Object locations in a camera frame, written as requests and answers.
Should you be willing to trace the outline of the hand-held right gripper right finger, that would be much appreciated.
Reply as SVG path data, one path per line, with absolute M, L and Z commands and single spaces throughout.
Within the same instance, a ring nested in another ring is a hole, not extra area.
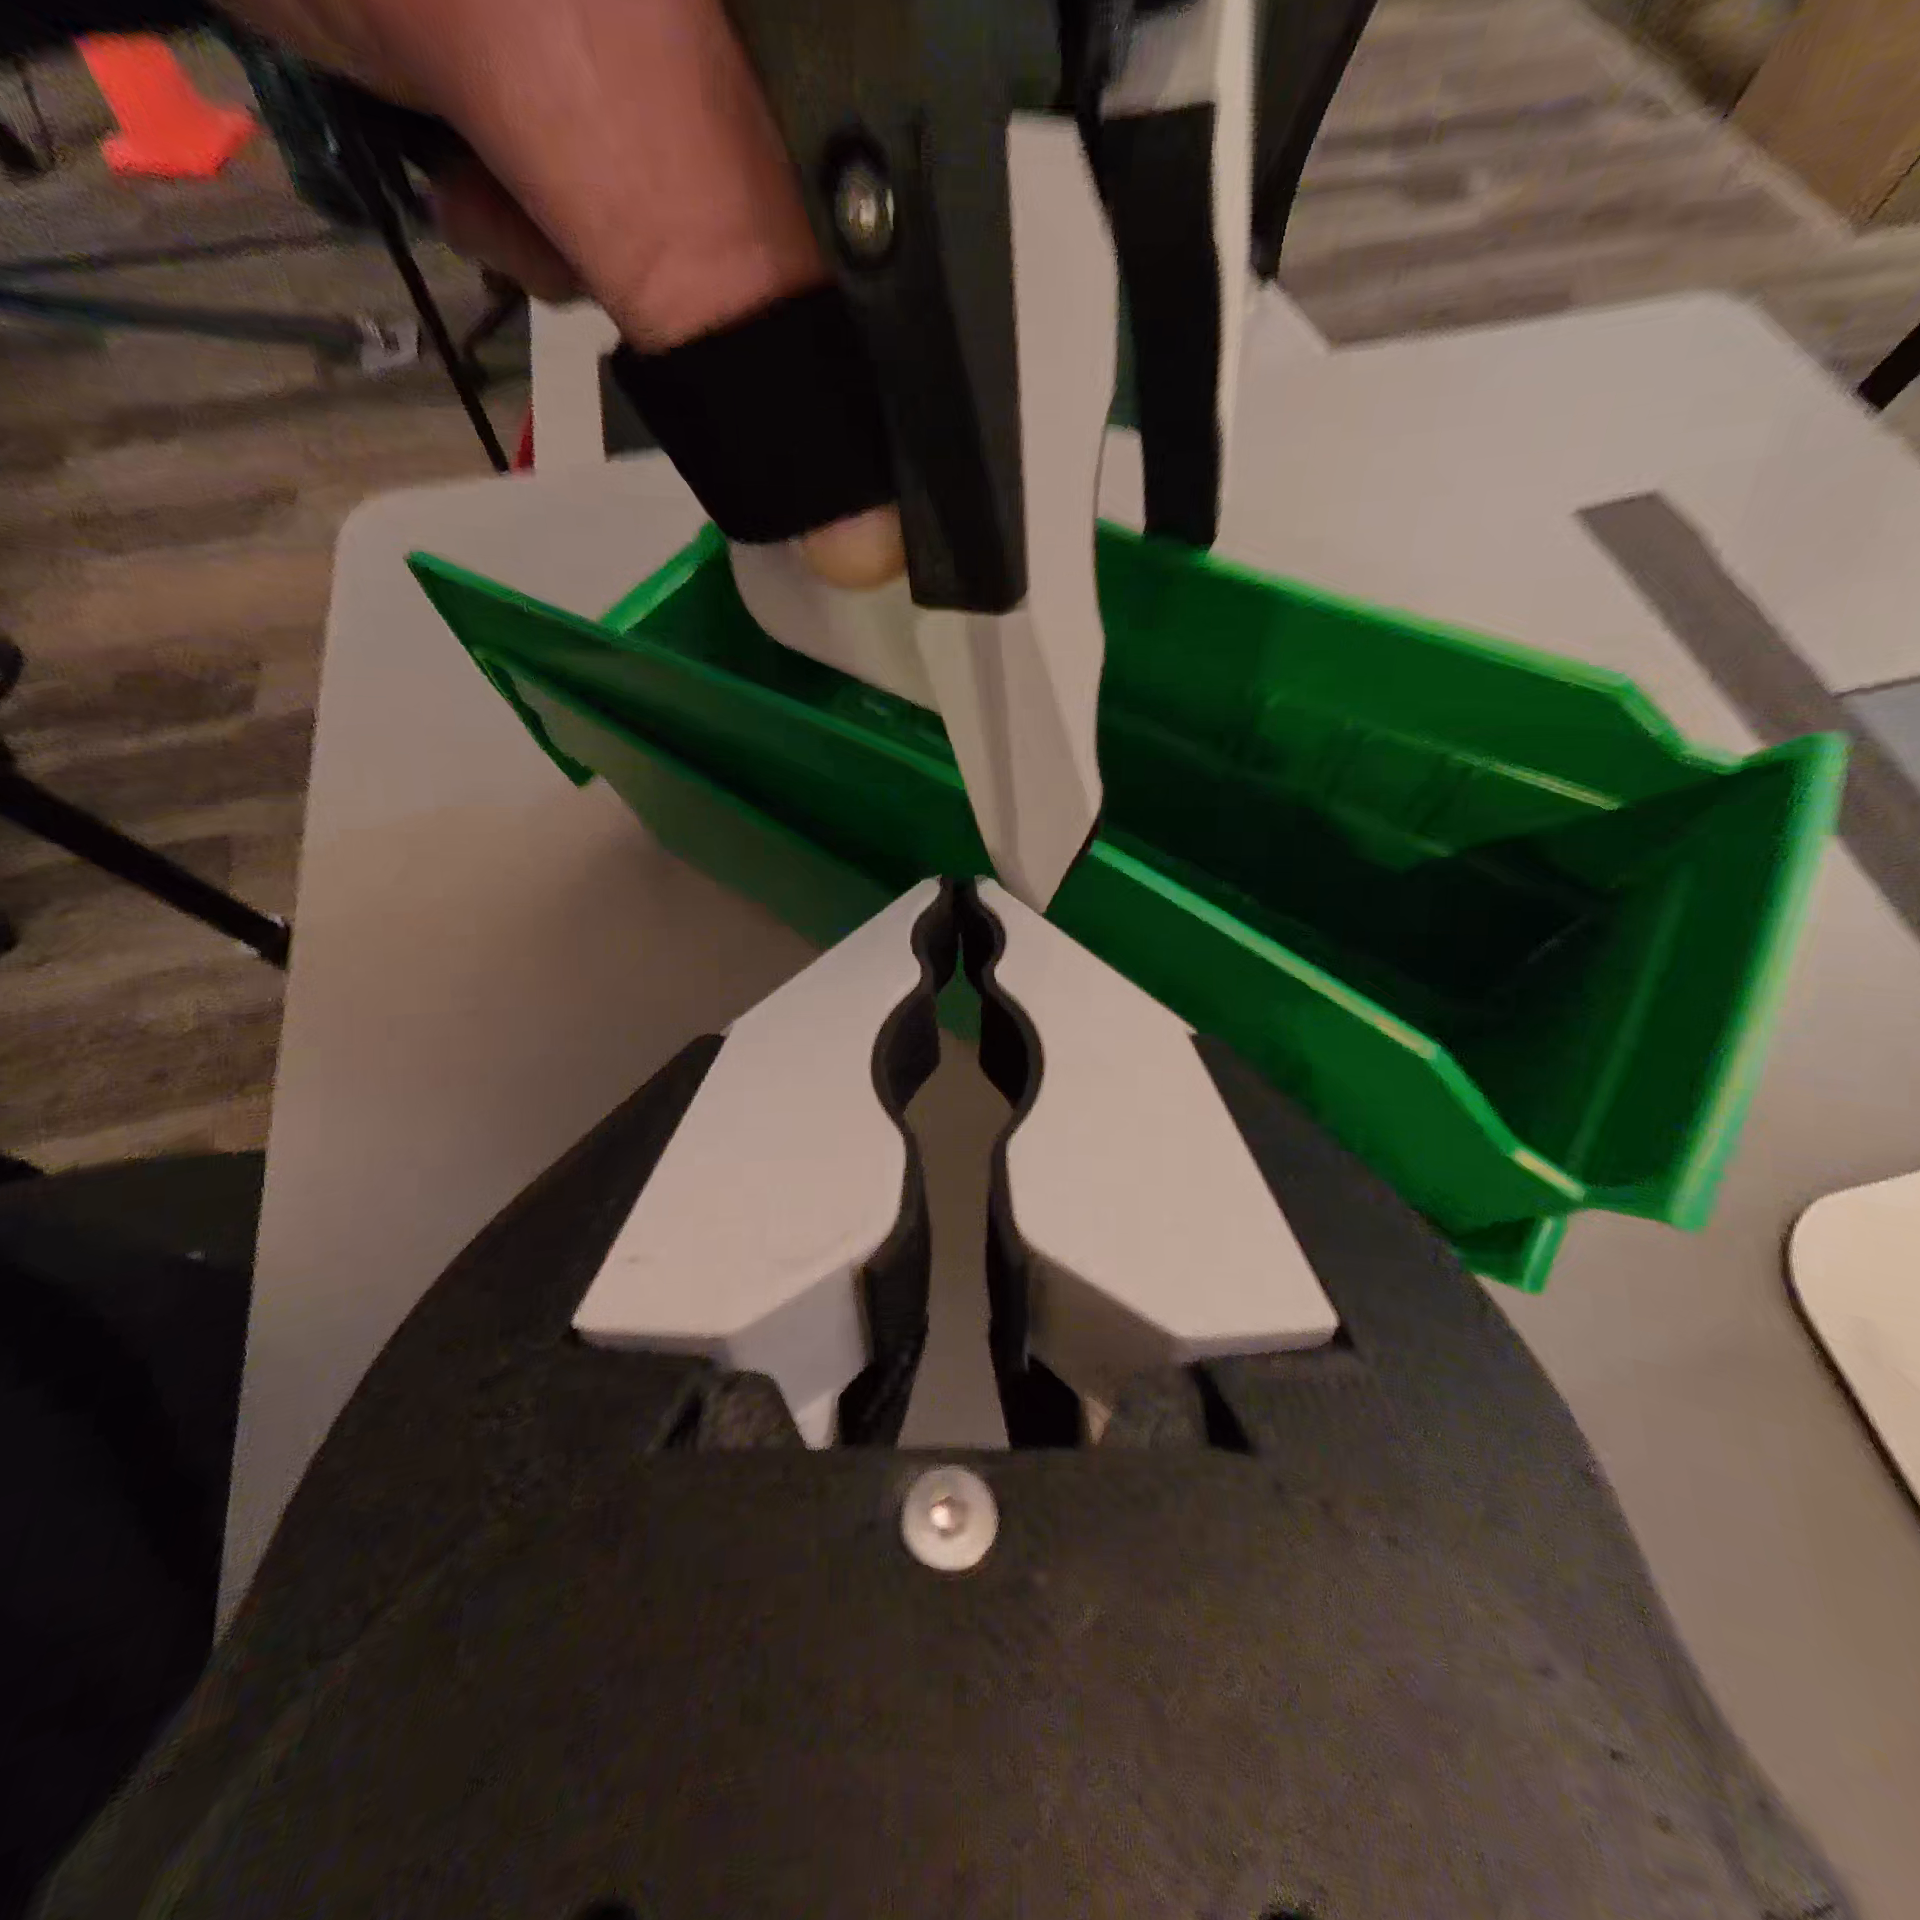
M 995 878 L 969 886 L 991 1151 L 991 1366 L 1009 1441 L 1081 1441 L 1147 1370 L 1343 1334 L 1179 1013 Z

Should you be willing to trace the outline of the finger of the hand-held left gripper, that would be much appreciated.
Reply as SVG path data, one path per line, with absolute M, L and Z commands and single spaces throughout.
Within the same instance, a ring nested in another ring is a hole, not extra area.
M 1005 612 L 913 612 L 991 869 L 1049 912 L 1098 827 L 1098 447 L 1111 400 L 1111 231 L 1073 116 L 1009 116 L 1022 535 Z
M 906 581 L 886 589 L 826 589 L 797 555 L 797 542 L 730 542 L 730 595 L 752 612 L 765 637 L 777 637 L 797 663 L 819 663 L 877 696 L 898 696 L 913 711 L 939 703 L 927 637 L 946 608 L 913 608 Z

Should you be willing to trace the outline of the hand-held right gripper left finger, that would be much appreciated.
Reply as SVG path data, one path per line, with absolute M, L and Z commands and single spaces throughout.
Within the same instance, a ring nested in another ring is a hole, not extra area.
M 767 1379 L 797 1441 L 896 1430 L 921 1356 L 921 1151 L 906 1099 L 939 1071 L 956 886 L 913 878 L 716 1035 L 657 1163 L 607 1237 L 575 1334 Z

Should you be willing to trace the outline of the green plastic bin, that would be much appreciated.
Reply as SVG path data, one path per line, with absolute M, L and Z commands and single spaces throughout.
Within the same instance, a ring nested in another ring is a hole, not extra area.
M 716 535 L 607 612 L 407 581 L 836 855 L 983 878 L 946 723 L 752 628 Z M 1626 677 L 1098 524 L 1098 834 L 1056 925 L 1286 1089 L 1482 1274 L 1713 1220 L 1850 743 L 1685 743 Z
M 641 743 L 601 711 L 575 703 L 543 677 L 514 677 L 514 667 L 485 667 L 485 677 L 575 783 L 601 780 L 641 814 L 641 827 L 654 827 L 666 855 L 767 912 L 806 945 L 851 937 L 861 917 L 877 917 L 898 886 L 921 878 L 913 855 L 870 878 L 826 843 L 787 827 L 767 804 L 714 783 L 657 743 Z

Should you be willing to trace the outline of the person's left hand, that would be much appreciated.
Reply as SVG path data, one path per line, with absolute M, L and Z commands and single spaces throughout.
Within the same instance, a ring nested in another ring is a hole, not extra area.
M 877 392 L 797 167 L 714 0 L 235 0 L 252 33 L 439 116 L 455 251 L 597 300 L 614 388 L 730 542 L 826 589 L 906 571 Z

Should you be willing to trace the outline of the black tripod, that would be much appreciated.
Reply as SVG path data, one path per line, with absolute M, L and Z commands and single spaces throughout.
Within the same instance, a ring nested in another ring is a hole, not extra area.
M 178 855 L 146 848 L 142 834 L 96 823 L 90 804 L 45 788 L 16 749 L 0 749 L 0 823 L 123 878 L 131 892 L 235 937 L 239 954 L 258 954 L 263 966 L 293 966 L 293 925 L 283 917 L 263 917 L 252 904 L 235 904 L 230 886 L 182 869 Z
M 45 293 L 45 274 L 131 274 L 158 253 L 45 253 L 23 261 L 10 253 L 10 318 L 16 321 L 62 321 L 62 330 L 158 330 L 158 338 L 211 338 L 211 346 L 298 346 L 322 368 L 354 374 L 392 374 L 418 352 L 439 362 L 455 400 L 476 422 L 476 447 L 488 467 L 514 467 L 488 407 L 485 407 L 485 346 L 531 310 L 531 293 L 501 274 L 485 274 L 488 300 L 485 318 L 455 338 L 422 274 L 418 274 L 418 231 L 434 227 L 422 216 L 422 178 L 458 159 L 458 140 L 439 116 L 392 108 L 293 50 L 269 50 L 220 7 L 10 7 L 10 82 L 23 85 L 37 116 L 37 144 L 10 124 L 10 184 L 49 178 L 49 124 L 37 108 L 29 68 L 49 50 L 79 50 L 79 33 L 158 33 L 182 71 L 211 95 L 235 101 L 263 124 L 263 140 L 283 159 L 283 184 L 310 216 L 322 216 L 344 231 L 377 231 L 383 253 L 403 278 L 407 321 L 377 321 L 377 318 L 263 318 L 263 310 L 158 310 L 158 300 L 90 300 L 90 293 Z

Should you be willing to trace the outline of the dark cloth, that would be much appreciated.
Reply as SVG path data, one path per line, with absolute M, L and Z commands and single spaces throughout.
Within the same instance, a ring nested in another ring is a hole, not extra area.
M 0 1909 L 203 1676 L 263 1151 L 0 1188 Z

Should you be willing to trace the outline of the white rounded board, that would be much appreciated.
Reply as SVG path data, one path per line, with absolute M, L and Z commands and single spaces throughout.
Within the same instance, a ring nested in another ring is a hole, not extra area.
M 1786 1303 L 1883 1473 L 1920 1504 L 1920 1170 L 1818 1194 L 1786 1221 Z

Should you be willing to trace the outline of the orange plastic object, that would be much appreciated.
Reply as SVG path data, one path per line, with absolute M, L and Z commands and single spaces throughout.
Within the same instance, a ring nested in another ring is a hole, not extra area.
M 107 101 L 107 178 L 211 184 L 258 144 L 258 116 L 211 101 L 158 33 L 79 33 L 79 68 Z

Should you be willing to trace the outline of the wooden cabinet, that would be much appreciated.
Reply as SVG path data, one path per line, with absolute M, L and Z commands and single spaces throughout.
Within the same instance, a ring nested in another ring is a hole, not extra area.
M 1804 0 L 1730 124 L 1850 227 L 1920 221 L 1920 7 Z

